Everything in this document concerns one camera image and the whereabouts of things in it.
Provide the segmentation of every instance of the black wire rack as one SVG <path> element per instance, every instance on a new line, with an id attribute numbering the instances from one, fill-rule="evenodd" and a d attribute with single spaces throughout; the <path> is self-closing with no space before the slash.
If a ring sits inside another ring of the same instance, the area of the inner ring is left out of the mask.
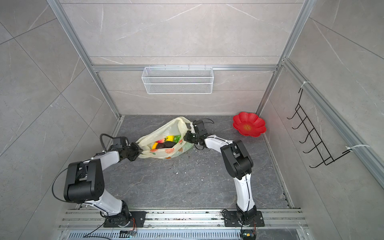
<path id="1" fill-rule="evenodd" d="M 305 143 L 305 142 L 307 141 L 308 137 L 310 137 L 311 140 L 312 140 L 312 143 L 314 144 L 314 147 L 313 147 L 311 150 L 309 150 L 308 152 L 304 152 L 304 151 L 303 151 L 303 153 L 310 153 L 311 151 L 313 151 L 314 149 L 316 149 L 317 152 L 319 153 L 321 159 L 322 159 L 322 162 L 321 162 L 321 163 L 319 163 L 318 165 L 316 165 L 316 166 L 314 166 L 314 167 L 310 165 L 310 167 L 311 167 L 311 168 L 316 168 L 316 167 L 320 166 L 321 164 L 329 165 L 329 164 L 331 164 L 332 162 L 334 162 L 334 161 L 338 160 L 339 158 L 341 158 L 342 156 L 344 156 L 344 155 L 348 154 L 349 152 L 351 152 L 352 150 L 351 150 L 351 149 L 348 149 L 348 150 L 342 152 L 342 153 L 341 153 L 341 156 L 339 156 L 338 158 L 333 158 L 333 157 L 332 157 L 332 155 L 331 155 L 331 153 L 329 152 L 329 150 L 328 150 L 327 146 L 325 145 L 324 141 L 321 139 L 321 136 L 319 135 L 319 133 L 318 133 L 317 130 L 315 129 L 314 125 L 312 124 L 311 120 L 309 119 L 309 117 L 308 117 L 307 114 L 305 113 L 304 109 L 303 109 L 303 108 L 301 107 L 301 105 L 300 105 L 301 96 L 303 95 L 303 89 L 300 88 L 300 90 L 299 90 L 298 93 L 300 93 L 300 97 L 299 97 L 299 102 L 297 103 L 297 105 L 296 105 L 296 107 L 295 107 L 295 110 L 296 110 L 296 111 L 295 111 L 295 114 L 294 114 L 291 118 L 287 118 L 287 119 L 292 119 L 292 118 L 297 114 L 297 116 L 298 116 L 298 117 L 300 118 L 300 120 L 301 120 L 301 123 L 299 124 L 299 126 L 297 126 L 296 128 L 293 127 L 292 129 L 298 129 L 301 125 L 303 125 L 303 126 L 305 127 L 305 129 L 307 130 L 307 137 L 305 138 L 304 142 L 301 142 L 301 141 L 299 141 L 299 142 L 300 142 L 300 143 Z M 299 109 L 301 109 L 301 110 L 303 111 L 304 116 L 305 116 L 304 118 L 303 118 L 302 116 L 300 116 L 300 114 L 299 114 L 299 112 L 298 112 Z M 309 123 L 310 123 L 309 126 L 307 126 L 307 125 L 305 124 L 305 122 L 304 122 L 306 119 L 308 119 L 308 121 L 309 121 Z M 319 139 L 320 139 L 320 141 L 319 141 L 318 143 L 316 143 L 316 142 L 313 140 L 313 137 L 312 137 L 312 135 L 311 135 L 311 132 L 313 132 L 313 131 L 317 134 L 317 136 L 318 136 Z M 329 154 L 329 157 L 328 157 L 328 158 L 324 159 L 323 155 L 321 154 L 320 150 L 318 149 L 319 146 L 324 146 L 324 148 L 327 150 L 327 153 Z"/>

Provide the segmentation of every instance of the white wire basket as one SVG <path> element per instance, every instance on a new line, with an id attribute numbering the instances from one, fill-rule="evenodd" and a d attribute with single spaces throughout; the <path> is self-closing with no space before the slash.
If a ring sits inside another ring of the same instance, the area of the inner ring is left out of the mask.
<path id="1" fill-rule="evenodd" d="M 148 94 L 212 93 L 211 67 L 146 67 L 142 80 Z"/>

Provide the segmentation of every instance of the printed plastic bag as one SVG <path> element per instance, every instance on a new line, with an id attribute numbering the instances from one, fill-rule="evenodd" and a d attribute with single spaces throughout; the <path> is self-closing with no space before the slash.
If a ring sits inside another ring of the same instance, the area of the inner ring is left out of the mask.
<path id="1" fill-rule="evenodd" d="M 191 131 L 194 131 L 192 122 L 184 117 L 178 117 L 169 121 L 164 126 L 160 127 L 156 131 L 141 137 L 136 142 L 143 149 L 143 152 L 139 155 L 139 158 L 155 157 L 162 159 L 169 159 L 177 157 L 183 152 L 189 150 L 193 144 L 184 141 L 184 135 L 187 133 L 187 125 L 191 126 Z M 165 139 L 167 136 L 181 135 L 180 141 L 176 143 L 172 148 L 151 149 L 154 142 L 161 139 Z"/>

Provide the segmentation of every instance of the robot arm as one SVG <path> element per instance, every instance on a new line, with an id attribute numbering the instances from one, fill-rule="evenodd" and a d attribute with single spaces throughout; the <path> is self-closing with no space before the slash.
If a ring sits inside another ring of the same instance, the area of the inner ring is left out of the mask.
<path id="1" fill-rule="evenodd" d="M 225 168 L 235 181 L 237 217 L 242 225 L 253 223 L 257 215 L 250 185 L 253 161 L 243 142 L 226 140 L 214 134 L 208 134 L 201 120 L 194 121 L 193 126 L 194 132 L 188 131 L 184 139 L 222 154 Z"/>
<path id="2" fill-rule="evenodd" d="M 131 213 L 124 201 L 116 199 L 104 189 L 103 170 L 123 159 L 135 161 L 142 149 L 134 142 L 128 145 L 126 137 L 112 139 L 113 144 L 108 151 L 98 153 L 89 160 L 69 164 L 64 199 L 91 205 L 102 211 L 110 223 L 125 227 L 130 223 Z"/>

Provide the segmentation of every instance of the red plate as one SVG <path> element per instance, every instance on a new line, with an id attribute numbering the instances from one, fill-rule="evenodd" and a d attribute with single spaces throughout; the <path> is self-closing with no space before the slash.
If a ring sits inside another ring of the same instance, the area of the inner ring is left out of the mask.
<path id="1" fill-rule="evenodd" d="M 254 113 L 241 112 L 233 117 L 233 127 L 241 135 L 258 137 L 265 133 L 265 121 Z"/>

